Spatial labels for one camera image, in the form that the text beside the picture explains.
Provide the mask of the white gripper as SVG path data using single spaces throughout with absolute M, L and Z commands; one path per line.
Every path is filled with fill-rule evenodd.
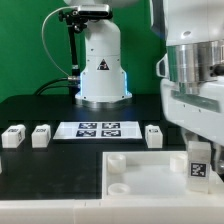
M 212 167 L 217 174 L 224 174 L 224 78 L 202 83 L 199 95 L 181 94 L 176 87 L 168 79 L 161 80 L 166 119 L 189 130 L 187 141 L 202 142 L 204 137 L 215 142 L 212 144 Z

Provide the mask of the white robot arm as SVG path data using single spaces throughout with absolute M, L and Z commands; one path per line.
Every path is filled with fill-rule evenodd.
M 120 65 L 113 8 L 138 0 L 64 0 L 72 29 L 85 32 L 86 67 L 76 99 L 91 106 L 131 98 Z M 149 0 L 151 29 L 166 41 L 156 65 L 166 119 L 215 144 L 214 168 L 224 174 L 224 0 Z

